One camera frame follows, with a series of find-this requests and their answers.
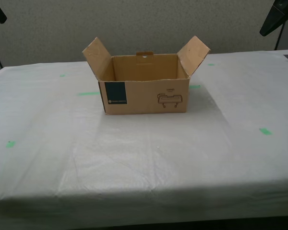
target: table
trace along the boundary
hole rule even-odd
[[[86,62],[0,70],[0,229],[288,215],[283,54],[208,55],[185,114],[105,115]]]

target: white sheet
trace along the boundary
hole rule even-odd
[[[4,68],[0,229],[288,215],[282,54],[208,55],[185,114],[105,115],[86,62]]]

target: box flap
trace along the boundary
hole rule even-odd
[[[194,36],[177,54],[181,65],[189,77],[196,71],[205,59],[210,49]]]
[[[101,80],[108,65],[111,62],[111,55],[101,43],[98,37],[82,52],[90,65],[95,77]]]

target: green marker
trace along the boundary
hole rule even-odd
[[[16,144],[16,141],[9,141],[9,142],[6,144],[6,147],[7,147],[7,148],[12,148],[15,144]]]
[[[100,92],[81,92],[78,96],[85,96],[85,95],[98,95]]]
[[[265,135],[272,135],[272,132],[270,132],[269,130],[267,130],[266,128],[260,128],[259,129],[263,134]]]
[[[189,85],[189,89],[199,89],[201,85]]]

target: open cardboard box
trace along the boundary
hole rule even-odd
[[[106,114],[183,113],[189,81],[210,49],[194,36],[177,54],[111,56],[98,38],[83,51]]]

